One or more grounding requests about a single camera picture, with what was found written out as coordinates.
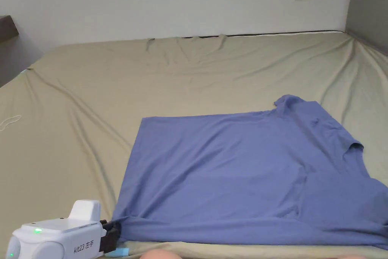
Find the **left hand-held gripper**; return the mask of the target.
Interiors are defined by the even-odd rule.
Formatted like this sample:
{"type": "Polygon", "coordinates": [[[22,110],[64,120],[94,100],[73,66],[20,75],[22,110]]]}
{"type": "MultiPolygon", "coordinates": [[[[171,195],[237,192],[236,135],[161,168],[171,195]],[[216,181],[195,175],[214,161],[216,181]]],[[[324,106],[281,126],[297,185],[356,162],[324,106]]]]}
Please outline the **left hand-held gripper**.
{"type": "Polygon", "coordinates": [[[23,224],[12,233],[7,259],[96,259],[127,257],[129,248],[116,248],[120,220],[100,220],[101,204],[77,200],[67,218],[23,224]]]}

